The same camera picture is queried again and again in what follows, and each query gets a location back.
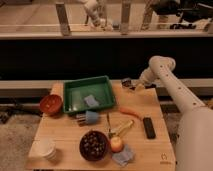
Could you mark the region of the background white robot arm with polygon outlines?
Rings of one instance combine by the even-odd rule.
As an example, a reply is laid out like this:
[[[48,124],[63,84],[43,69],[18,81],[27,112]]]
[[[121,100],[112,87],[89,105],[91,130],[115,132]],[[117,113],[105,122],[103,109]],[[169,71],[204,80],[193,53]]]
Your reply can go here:
[[[107,18],[107,0],[78,0],[94,27],[111,30],[112,22]]]

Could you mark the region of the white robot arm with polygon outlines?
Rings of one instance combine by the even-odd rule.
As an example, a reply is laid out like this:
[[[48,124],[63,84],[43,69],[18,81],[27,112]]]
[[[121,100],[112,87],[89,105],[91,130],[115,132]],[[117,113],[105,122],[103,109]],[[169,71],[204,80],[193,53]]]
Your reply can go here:
[[[172,73],[175,66],[174,58],[152,56],[138,83],[149,86],[159,79],[182,114],[175,171],[213,171],[213,110]]]

